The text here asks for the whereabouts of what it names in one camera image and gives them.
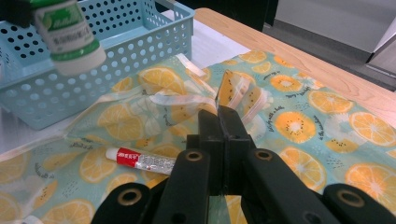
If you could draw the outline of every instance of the floor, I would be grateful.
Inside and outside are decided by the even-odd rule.
[[[365,65],[371,55],[369,52],[277,20],[274,26],[264,26],[262,31],[389,91],[396,91],[395,77],[384,75]]]

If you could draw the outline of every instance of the perforated basket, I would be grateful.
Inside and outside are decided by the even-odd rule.
[[[173,10],[161,14],[155,2]],[[194,11],[165,0],[79,2],[106,61],[74,77],[60,75],[35,27],[0,22],[0,106],[34,129],[87,108],[119,80],[178,53],[191,58]]]

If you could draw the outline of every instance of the white bottle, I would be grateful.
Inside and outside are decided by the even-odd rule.
[[[31,3],[35,2],[35,27],[61,74],[79,75],[105,61],[105,51],[92,34],[77,0]]]

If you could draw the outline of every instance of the toothpaste tube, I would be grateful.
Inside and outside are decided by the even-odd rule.
[[[106,157],[121,165],[166,175],[171,174],[176,161],[174,158],[148,154],[126,147],[110,147],[106,151]]]

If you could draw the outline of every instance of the white surface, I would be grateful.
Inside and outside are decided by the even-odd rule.
[[[276,19],[374,52],[395,15],[395,0],[279,0]]]
[[[381,48],[385,43],[387,43],[394,35],[396,35],[396,17],[393,22],[390,24],[388,30],[382,36],[378,45],[375,47],[374,52],[376,52],[379,48]]]
[[[193,31],[191,61],[200,68],[220,63],[248,51],[247,48],[198,21],[194,21]],[[35,131],[11,113],[0,109],[0,154],[37,139],[59,134],[74,118],[75,116],[44,130]]]

